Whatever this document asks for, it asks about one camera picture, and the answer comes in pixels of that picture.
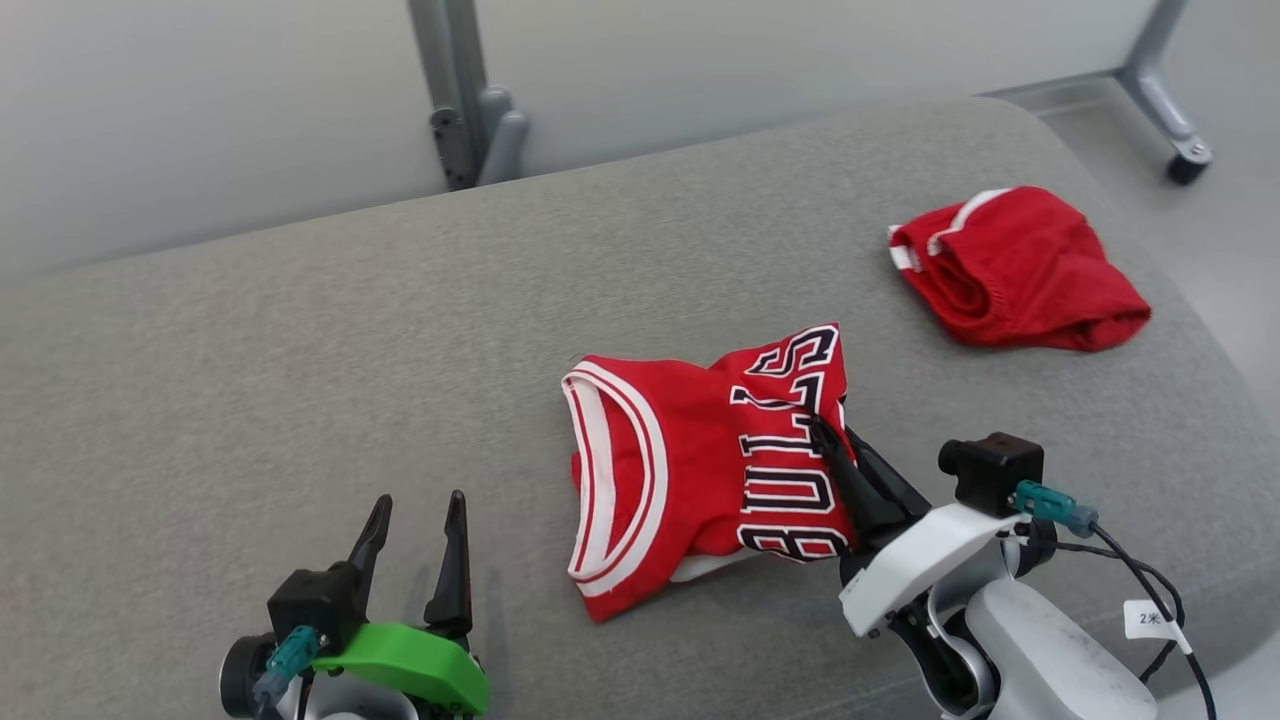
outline gray sofa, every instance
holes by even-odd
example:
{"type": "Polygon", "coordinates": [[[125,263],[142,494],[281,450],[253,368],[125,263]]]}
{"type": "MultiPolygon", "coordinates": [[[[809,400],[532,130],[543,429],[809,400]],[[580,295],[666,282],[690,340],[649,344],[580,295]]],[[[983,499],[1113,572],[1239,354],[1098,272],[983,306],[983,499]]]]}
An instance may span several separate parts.
{"type": "MultiPolygon", "coordinates": [[[[1148,245],[1160,238],[1148,238],[1148,245]]],[[[772,559],[603,625],[566,575],[557,380],[586,352],[708,363],[845,329],[850,424],[934,502],[940,445],[1006,430],[1187,598],[1207,669],[1275,630],[1276,437],[1066,147],[995,100],[855,113],[81,268],[0,291],[0,697],[14,719],[220,717],[230,642],[396,498],[370,615],[415,621],[466,491],[492,717],[927,717],[905,648],[855,638],[836,566],[772,559]],[[1084,210],[1155,307],[1098,355],[943,336],[884,228],[1010,184],[1084,210]]],[[[1132,667],[1140,588],[1030,582],[1132,667]]],[[[1167,692],[1190,683],[1172,659],[1167,692]]]]}

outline metal bracket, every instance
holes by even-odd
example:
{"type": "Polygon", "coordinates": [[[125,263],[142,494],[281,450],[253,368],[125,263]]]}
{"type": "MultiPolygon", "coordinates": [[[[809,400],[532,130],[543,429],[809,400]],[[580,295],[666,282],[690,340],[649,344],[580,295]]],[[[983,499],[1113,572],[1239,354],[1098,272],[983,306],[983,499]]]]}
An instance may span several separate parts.
{"type": "Polygon", "coordinates": [[[515,179],[529,117],[513,109],[509,90],[489,86],[475,0],[408,0],[408,9],[449,190],[515,179]]]}
{"type": "Polygon", "coordinates": [[[1133,53],[1116,73],[1120,86],[1178,151],[1169,174],[1189,184],[1213,161],[1213,150],[1165,85],[1161,60],[1188,0],[1160,0],[1133,53]]]}

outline white wall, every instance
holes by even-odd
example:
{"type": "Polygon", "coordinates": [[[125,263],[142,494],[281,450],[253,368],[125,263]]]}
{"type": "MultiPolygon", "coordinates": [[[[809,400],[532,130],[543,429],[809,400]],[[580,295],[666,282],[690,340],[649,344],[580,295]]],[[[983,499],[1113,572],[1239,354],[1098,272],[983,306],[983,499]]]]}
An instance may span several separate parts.
{"type": "Polygon", "coordinates": [[[0,278],[444,190],[403,0],[0,3],[0,278]]]}
{"type": "Polygon", "coordinates": [[[545,173],[1117,68],[1156,0],[476,0],[545,173]]]}
{"type": "MultiPolygon", "coordinates": [[[[1156,0],[476,0],[526,174],[1119,65],[1156,0]]],[[[0,3],[0,279],[444,190],[406,0],[0,3]]]]}

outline chair wheel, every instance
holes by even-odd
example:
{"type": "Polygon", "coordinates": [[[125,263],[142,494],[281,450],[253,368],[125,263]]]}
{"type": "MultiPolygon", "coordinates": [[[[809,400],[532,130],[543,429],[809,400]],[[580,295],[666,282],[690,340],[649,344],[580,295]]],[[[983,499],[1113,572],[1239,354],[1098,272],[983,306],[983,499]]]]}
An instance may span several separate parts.
{"type": "Polygon", "coordinates": [[[1188,186],[1196,182],[1201,177],[1201,173],[1208,168],[1208,163],[1193,163],[1181,155],[1178,155],[1169,163],[1169,179],[1176,182],[1181,186],[1188,186]]]}

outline cable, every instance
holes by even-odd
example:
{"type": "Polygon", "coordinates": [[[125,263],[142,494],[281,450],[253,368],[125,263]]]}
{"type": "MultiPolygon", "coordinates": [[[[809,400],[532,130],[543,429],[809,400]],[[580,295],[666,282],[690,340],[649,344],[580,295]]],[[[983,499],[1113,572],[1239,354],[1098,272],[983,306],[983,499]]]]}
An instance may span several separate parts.
{"type": "MultiPolygon", "coordinates": [[[[1111,537],[1110,533],[1107,533],[1106,530],[1102,529],[1101,525],[1098,525],[1097,520],[1089,523],[1089,529],[1092,529],[1100,538],[1102,538],[1102,542],[1105,542],[1107,547],[1110,547],[1112,551],[1115,551],[1117,556],[1120,556],[1120,560],[1124,561],[1124,564],[1129,568],[1129,571],[1133,573],[1133,577],[1138,578],[1138,584],[1142,585],[1142,589],[1147,591],[1147,594],[1151,596],[1151,601],[1156,603],[1157,609],[1160,609],[1160,614],[1165,618],[1165,621],[1172,623],[1174,616],[1171,612],[1169,612],[1169,607],[1165,605],[1165,600],[1160,597],[1160,593],[1156,592],[1156,588],[1151,587],[1151,580],[1148,580],[1147,575],[1143,574],[1142,568],[1138,566],[1138,561],[1134,560],[1128,552],[1125,552],[1125,550],[1120,547],[1120,543],[1117,543],[1115,538],[1111,537]]],[[[1175,625],[1174,628],[1176,633],[1179,634],[1181,633],[1180,625],[1175,625]]],[[[1208,688],[1208,678],[1204,676],[1204,670],[1201,669],[1199,660],[1197,660],[1196,653],[1192,652],[1190,644],[1187,643],[1187,638],[1181,639],[1183,642],[1179,644],[1183,646],[1183,652],[1187,656],[1187,665],[1190,666],[1192,675],[1196,676],[1196,684],[1199,685],[1201,694],[1204,697],[1204,712],[1208,716],[1208,720],[1217,720],[1217,708],[1213,706],[1213,692],[1210,691],[1208,688]]]]}
{"type": "MultiPolygon", "coordinates": [[[[1098,555],[1101,557],[1121,560],[1120,553],[1117,553],[1114,550],[1106,550],[1088,544],[1034,539],[1034,538],[1028,538],[1028,542],[1030,544],[1037,544],[1041,547],[1052,547],[1053,550],[1065,550],[1068,552],[1087,552],[1089,555],[1098,555]]],[[[1174,614],[1178,616],[1178,625],[1184,626],[1187,624],[1187,612],[1183,609],[1183,596],[1178,593],[1178,588],[1174,587],[1174,583],[1170,583],[1169,578],[1166,578],[1160,570],[1156,570],[1155,568],[1147,565],[1142,560],[1134,560],[1134,564],[1152,578],[1156,578],[1156,582],[1164,585],[1165,589],[1169,591],[1169,594],[1174,596],[1174,614]]],[[[1169,657],[1169,653],[1172,652],[1174,648],[1176,647],[1178,647],[1176,641],[1169,641],[1167,643],[1165,643],[1162,648],[1160,648],[1160,652],[1156,653],[1156,659],[1151,661],[1151,665],[1148,665],[1147,669],[1142,671],[1142,675],[1138,675],[1138,679],[1142,682],[1142,684],[1146,685],[1147,682],[1151,680],[1151,676],[1155,675],[1161,666],[1164,666],[1165,660],[1169,657]]]]}

